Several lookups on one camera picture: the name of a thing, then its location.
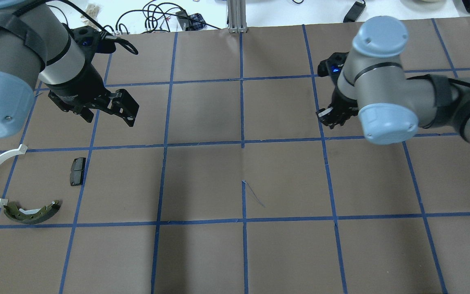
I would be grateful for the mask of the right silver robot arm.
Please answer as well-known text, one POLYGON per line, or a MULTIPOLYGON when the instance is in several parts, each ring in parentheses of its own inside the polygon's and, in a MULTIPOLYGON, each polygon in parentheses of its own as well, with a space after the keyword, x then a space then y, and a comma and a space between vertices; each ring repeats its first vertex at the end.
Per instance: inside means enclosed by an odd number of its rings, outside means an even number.
POLYGON ((364 22, 349 52, 335 52, 319 63, 319 77, 334 84, 331 103, 317 111, 329 128, 358 117, 364 138, 391 145, 418 130, 449 125, 470 143, 470 78, 426 74, 407 78, 400 54, 410 34, 390 16, 364 22))

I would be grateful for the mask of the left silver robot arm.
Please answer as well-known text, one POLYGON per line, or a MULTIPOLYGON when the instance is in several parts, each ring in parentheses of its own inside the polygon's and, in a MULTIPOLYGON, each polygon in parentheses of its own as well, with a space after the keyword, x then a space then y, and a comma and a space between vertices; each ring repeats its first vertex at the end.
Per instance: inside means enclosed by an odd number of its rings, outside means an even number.
POLYGON ((39 80, 63 112, 93 121, 93 109, 116 115, 132 127, 139 105, 124 89, 110 92, 92 64, 97 53, 121 45, 136 55, 129 41, 94 22, 71 29, 52 13, 46 0, 0 0, 0 138, 25 125, 39 80))

